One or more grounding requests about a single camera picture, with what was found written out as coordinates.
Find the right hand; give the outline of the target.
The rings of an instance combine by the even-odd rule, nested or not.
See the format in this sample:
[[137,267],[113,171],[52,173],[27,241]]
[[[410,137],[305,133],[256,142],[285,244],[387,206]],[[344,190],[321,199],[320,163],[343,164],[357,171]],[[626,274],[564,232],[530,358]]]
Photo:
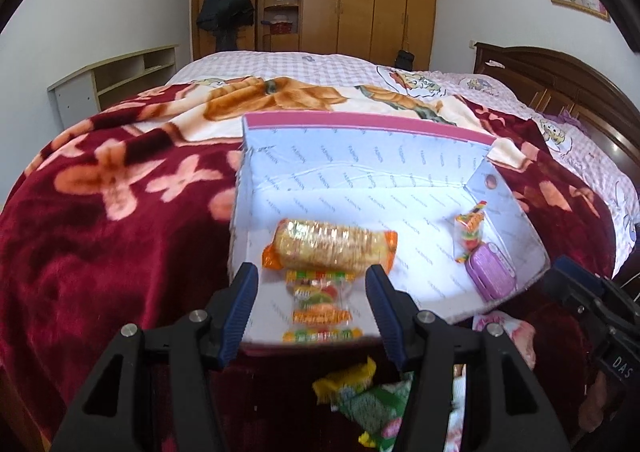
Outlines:
[[578,411],[578,424],[584,432],[593,432],[604,420],[604,409],[608,403],[608,384],[603,372],[599,372],[588,388],[586,398]]

